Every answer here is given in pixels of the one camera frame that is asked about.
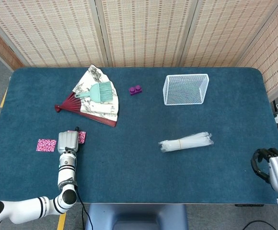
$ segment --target brush handle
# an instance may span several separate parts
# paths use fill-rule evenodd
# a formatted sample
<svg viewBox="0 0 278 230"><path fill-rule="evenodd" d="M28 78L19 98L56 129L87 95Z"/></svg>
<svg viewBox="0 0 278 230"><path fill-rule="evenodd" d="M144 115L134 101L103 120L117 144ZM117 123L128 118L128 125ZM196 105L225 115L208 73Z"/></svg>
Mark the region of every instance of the brush handle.
<svg viewBox="0 0 278 230"><path fill-rule="evenodd" d="M76 98L90 97L90 92L82 92L75 95Z"/></svg>

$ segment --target white wire basket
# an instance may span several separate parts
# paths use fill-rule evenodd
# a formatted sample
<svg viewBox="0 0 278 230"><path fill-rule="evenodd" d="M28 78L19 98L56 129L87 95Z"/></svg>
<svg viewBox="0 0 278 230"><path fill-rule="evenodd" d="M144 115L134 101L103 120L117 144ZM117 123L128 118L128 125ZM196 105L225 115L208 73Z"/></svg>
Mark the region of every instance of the white wire basket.
<svg viewBox="0 0 278 230"><path fill-rule="evenodd" d="M162 90L164 104L202 104L208 83L207 74L168 75Z"/></svg>

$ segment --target pink sticky note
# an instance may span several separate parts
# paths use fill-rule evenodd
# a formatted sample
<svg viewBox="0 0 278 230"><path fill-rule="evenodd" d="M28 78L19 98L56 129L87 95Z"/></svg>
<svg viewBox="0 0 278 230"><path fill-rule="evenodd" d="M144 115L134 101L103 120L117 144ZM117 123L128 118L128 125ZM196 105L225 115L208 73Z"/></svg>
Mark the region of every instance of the pink sticky note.
<svg viewBox="0 0 278 230"><path fill-rule="evenodd" d="M86 139L86 132L84 132L84 131L79 131L79 132L78 132L78 143L79 143L79 144L85 143L85 139Z"/></svg>
<svg viewBox="0 0 278 230"><path fill-rule="evenodd" d="M36 151L53 152L55 150L56 140L39 139Z"/></svg>

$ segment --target woven partition screen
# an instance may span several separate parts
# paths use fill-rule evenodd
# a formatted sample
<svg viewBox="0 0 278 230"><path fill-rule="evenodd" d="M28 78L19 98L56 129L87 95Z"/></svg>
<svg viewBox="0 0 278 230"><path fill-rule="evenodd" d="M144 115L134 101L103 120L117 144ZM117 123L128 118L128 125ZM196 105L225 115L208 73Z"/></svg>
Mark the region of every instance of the woven partition screen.
<svg viewBox="0 0 278 230"><path fill-rule="evenodd" d="M204 0L181 65L234 65L277 4L277 0Z"/></svg>
<svg viewBox="0 0 278 230"><path fill-rule="evenodd" d="M175 66L195 0L102 0L114 67Z"/></svg>
<svg viewBox="0 0 278 230"><path fill-rule="evenodd" d="M0 0L0 27L31 66L104 66L87 0Z"/></svg>
<svg viewBox="0 0 278 230"><path fill-rule="evenodd" d="M278 90L278 11L249 46L238 66L259 69L268 94Z"/></svg>
<svg viewBox="0 0 278 230"><path fill-rule="evenodd" d="M17 58L15 53L6 45L4 40L0 37L0 57L7 63L11 69L18 69L23 67L23 63Z"/></svg>

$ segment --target purple toy block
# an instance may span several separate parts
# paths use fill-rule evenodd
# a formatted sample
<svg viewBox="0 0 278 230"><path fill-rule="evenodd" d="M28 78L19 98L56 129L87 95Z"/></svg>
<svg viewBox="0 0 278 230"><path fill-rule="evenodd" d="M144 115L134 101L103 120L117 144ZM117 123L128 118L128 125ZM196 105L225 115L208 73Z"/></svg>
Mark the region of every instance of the purple toy block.
<svg viewBox="0 0 278 230"><path fill-rule="evenodd" d="M132 96L132 95L142 92L142 88L139 85L136 85L135 87L130 87L128 91L129 91L130 95Z"/></svg>

